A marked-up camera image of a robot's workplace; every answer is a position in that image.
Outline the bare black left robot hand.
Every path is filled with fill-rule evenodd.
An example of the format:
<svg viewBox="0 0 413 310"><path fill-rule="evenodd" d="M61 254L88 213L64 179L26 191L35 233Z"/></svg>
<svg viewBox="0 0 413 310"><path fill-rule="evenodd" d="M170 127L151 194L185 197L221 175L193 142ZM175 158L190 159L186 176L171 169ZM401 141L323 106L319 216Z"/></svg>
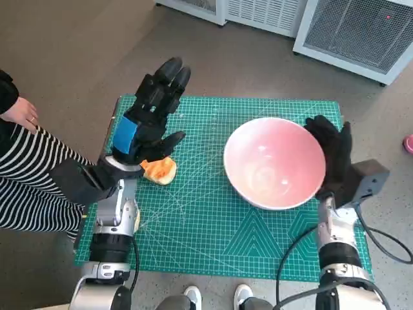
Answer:
<svg viewBox="0 0 413 310"><path fill-rule="evenodd" d="M185 137L183 131L166 138L168 115L179 104L191 76L180 57L172 57L154 74L146 74L134 104L123 114L112 140L113 157L125 165L162 160Z"/></svg>

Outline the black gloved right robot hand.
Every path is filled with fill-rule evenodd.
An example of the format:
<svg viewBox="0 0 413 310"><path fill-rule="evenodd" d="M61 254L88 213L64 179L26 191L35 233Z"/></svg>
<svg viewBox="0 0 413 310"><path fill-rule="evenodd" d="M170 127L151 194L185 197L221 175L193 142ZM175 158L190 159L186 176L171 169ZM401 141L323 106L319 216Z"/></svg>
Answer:
<svg viewBox="0 0 413 310"><path fill-rule="evenodd" d="M316 198L333 198L336 207L340 207L343 204L345 176L351 165L351 125L346 121L339 130L326 117L317 115L307 118L304 128L317 140L325 156L325 178Z"/></svg>

